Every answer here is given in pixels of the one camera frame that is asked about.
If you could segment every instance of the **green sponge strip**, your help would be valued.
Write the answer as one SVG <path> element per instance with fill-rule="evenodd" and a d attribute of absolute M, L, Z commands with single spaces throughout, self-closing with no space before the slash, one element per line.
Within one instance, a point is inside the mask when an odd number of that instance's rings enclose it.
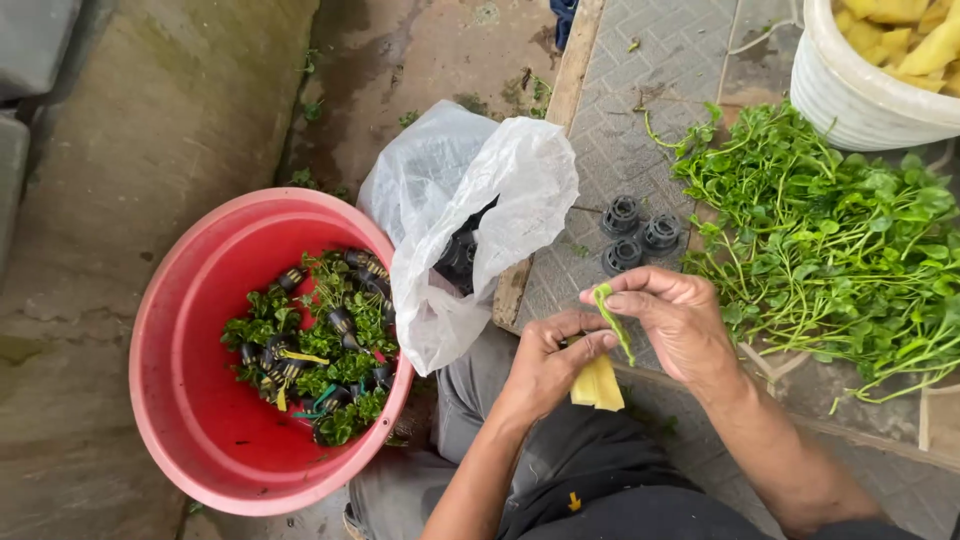
<path fill-rule="evenodd" d="M 610 287 L 609 283 L 604 283 L 602 285 L 597 285 L 593 289 L 593 302 L 597 303 L 597 308 L 600 309 L 600 314 L 603 315 L 603 318 L 610 323 L 610 327 L 613 329 L 613 332 L 616 333 L 616 337 L 620 340 L 620 347 L 623 347 L 623 352 L 627 354 L 627 358 L 630 359 L 630 365 L 636 363 L 636 356 L 630 351 L 630 335 L 627 334 L 627 331 L 623 329 L 623 325 L 620 324 L 619 319 L 616 318 L 616 315 L 610 313 L 607 310 L 607 307 L 604 306 L 604 301 L 607 300 L 607 297 L 613 294 L 613 289 Z"/>

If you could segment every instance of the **yellow arrow logo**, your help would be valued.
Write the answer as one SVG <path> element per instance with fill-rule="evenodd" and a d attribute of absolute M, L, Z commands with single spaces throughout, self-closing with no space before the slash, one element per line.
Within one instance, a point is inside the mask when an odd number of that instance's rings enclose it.
<path fill-rule="evenodd" d="M 576 512 L 580 509 L 580 500 L 577 499 L 576 491 L 570 492 L 570 504 L 568 504 L 567 507 L 570 508 L 571 512 Z"/>

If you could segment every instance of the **left hand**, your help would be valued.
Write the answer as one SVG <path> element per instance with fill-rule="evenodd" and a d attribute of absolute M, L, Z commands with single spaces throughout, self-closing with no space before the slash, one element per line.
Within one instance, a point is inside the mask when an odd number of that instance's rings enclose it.
<path fill-rule="evenodd" d="M 493 405 L 496 411 L 533 425 L 566 397 L 580 371 L 619 342 L 610 330 L 588 333 L 566 349 L 560 342 L 581 331 L 608 329 L 598 313 L 568 309 L 523 327 L 514 366 Z"/>

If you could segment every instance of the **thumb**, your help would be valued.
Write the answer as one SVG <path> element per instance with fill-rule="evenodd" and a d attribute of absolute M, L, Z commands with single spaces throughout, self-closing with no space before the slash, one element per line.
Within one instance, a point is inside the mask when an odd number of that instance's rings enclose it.
<path fill-rule="evenodd" d="M 576 372 L 579 372 L 582 367 L 606 351 L 616 347 L 619 342 L 620 340 L 616 338 L 616 334 L 613 333 L 613 331 L 594 331 L 581 337 L 573 345 L 551 356 L 568 364 Z"/>
<path fill-rule="evenodd" d="M 645 329 L 662 326 L 662 323 L 676 318 L 674 305 L 642 291 L 612 294 L 607 297 L 604 306 L 614 313 L 639 319 Z"/>

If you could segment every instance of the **wooden board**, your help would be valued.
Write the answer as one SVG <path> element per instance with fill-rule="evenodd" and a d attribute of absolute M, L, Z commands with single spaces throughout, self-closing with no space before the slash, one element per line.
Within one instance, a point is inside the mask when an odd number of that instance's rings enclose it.
<path fill-rule="evenodd" d="M 557 82 L 546 110 L 546 120 L 564 126 L 566 134 L 570 133 L 570 125 L 580 102 L 580 88 L 587 74 L 587 64 L 593 52 L 593 42 L 596 40 L 605 1 L 581 0 L 577 6 L 577 15 L 573 19 L 564 58 L 560 62 Z M 523 289 L 527 286 L 533 264 L 534 256 L 531 255 L 500 274 L 496 292 L 493 293 L 493 323 L 504 330 L 520 333 L 520 329 L 515 326 L 516 314 L 520 310 Z"/>

